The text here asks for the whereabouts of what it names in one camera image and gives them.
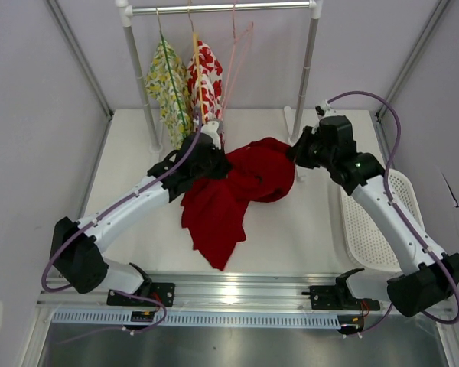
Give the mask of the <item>red skirt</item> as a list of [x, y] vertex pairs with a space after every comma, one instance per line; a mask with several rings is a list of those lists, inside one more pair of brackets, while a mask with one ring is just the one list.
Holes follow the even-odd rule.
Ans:
[[295, 163], [289, 149], [275, 138], [253, 141], [226, 155], [232, 165], [226, 178], [200, 179], [184, 194], [181, 226], [212, 268], [224, 270], [236, 245], [246, 241], [249, 204], [273, 203], [292, 188]]

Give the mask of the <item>pink wire hanger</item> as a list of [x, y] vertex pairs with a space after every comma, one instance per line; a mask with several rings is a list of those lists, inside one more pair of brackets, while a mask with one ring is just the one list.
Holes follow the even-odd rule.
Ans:
[[246, 54], [252, 43], [254, 23], [250, 21], [244, 30], [241, 32], [237, 31], [236, 26], [236, 4], [237, 1], [234, 1], [232, 7], [232, 36], [233, 44], [231, 48], [231, 54], [228, 65], [228, 73], [226, 75], [226, 85], [223, 91], [222, 99], [222, 109], [220, 114], [220, 119], [224, 119], [224, 114], [229, 106], [236, 81], [240, 69], [242, 68], [244, 61], [246, 59]]

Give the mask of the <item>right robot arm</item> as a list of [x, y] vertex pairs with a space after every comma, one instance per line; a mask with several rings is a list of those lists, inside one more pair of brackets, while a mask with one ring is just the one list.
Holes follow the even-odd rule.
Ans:
[[389, 189], [384, 167], [371, 153], [357, 150], [353, 126], [344, 115], [323, 117], [303, 128], [288, 149], [299, 167], [327, 170], [331, 180], [362, 207], [392, 249], [398, 272], [356, 268], [337, 278], [335, 302], [351, 308], [361, 299], [390, 302], [413, 317], [454, 296], [459, 314], [459, 254], [448, 254], [415, 221]]

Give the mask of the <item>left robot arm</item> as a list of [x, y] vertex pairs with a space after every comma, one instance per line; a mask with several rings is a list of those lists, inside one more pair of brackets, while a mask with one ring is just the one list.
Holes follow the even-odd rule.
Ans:
[[76, 221], [59, 220], [47, 267], [56, 268], [79, 294], [96, 289], [121, 291], [131, 304], [145, 304], [151, 296], [147, 274], [137, 265], [105, 258], [104, 252], [125, 230], [185, 194], [197, 180], [223, 179], [230, 168], [216, 132], [190, 134], [180, 149], [155, 164], [107, 208]]

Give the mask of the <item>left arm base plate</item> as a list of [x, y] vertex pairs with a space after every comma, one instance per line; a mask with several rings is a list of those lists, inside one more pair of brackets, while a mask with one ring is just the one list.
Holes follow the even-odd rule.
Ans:
[[[175, 284], [159, 282], [144, 283], [134, 295], [136, 297], [156, 300], [166, 307], [172, 307], [174, 303]], [[155, 304], [152, 302], [124, 296], [115, 291], [109, 292], [106, 304], [108, 306], [120, 307], [155, 307]]]

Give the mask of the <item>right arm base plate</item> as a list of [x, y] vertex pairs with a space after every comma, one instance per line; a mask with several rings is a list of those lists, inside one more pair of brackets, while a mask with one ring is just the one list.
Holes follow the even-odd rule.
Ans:
[[313, 310], [380, 310], [380, 302], [369, 298], [355, 298], [338, 285], [311, 285], [301, 292], [311, 302]]

